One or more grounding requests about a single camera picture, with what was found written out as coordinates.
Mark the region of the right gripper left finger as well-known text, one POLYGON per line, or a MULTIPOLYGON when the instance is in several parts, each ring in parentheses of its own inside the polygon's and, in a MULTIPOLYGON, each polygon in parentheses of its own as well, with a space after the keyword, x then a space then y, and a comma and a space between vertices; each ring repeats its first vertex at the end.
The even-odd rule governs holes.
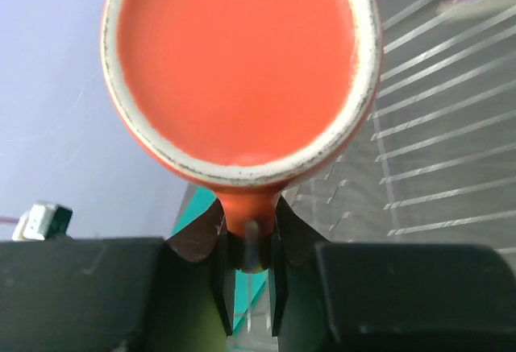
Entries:
POLYGON ((214 202, 169 239, 3 242, 2 350, 224 351, 222 223, 214 202))

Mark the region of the orange mug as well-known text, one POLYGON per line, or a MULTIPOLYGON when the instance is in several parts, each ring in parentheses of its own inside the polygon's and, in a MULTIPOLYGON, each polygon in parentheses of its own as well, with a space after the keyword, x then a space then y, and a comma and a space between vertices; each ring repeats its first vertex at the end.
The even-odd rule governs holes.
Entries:
POLYGON ((106 0, 100 44, 123 123, 217 196, 251 273, 282 191, 360 129, 383 56, 375 0, 106 0))

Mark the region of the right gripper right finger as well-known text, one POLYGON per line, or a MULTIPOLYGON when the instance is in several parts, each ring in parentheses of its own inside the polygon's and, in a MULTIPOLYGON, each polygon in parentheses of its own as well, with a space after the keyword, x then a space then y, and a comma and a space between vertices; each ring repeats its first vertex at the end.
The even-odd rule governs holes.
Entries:
POLYGON ((280 200, 271 251, 281 351, 515 348, 515 275, 487 246, 329 242, 280 200))

